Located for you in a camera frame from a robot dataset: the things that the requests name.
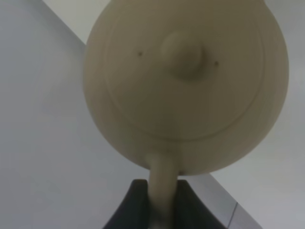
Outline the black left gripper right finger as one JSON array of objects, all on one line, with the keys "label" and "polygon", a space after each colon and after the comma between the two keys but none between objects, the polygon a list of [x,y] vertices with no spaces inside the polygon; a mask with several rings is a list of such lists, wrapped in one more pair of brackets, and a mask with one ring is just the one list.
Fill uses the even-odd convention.
[{"label": "black left gripper right finger", "polygon": [[225,229],[198,198],[186,180],[178,180],[175,194],[176,229]]}]

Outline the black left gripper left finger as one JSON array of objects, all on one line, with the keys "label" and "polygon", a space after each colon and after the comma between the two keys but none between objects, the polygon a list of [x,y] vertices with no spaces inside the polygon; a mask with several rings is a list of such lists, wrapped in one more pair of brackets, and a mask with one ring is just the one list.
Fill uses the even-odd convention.
[{"label": "black left gripper left finger", "polygon": [[104,229],[147,229],[150,221],[148,182],[132,181],[123,201],[109,219]]}]

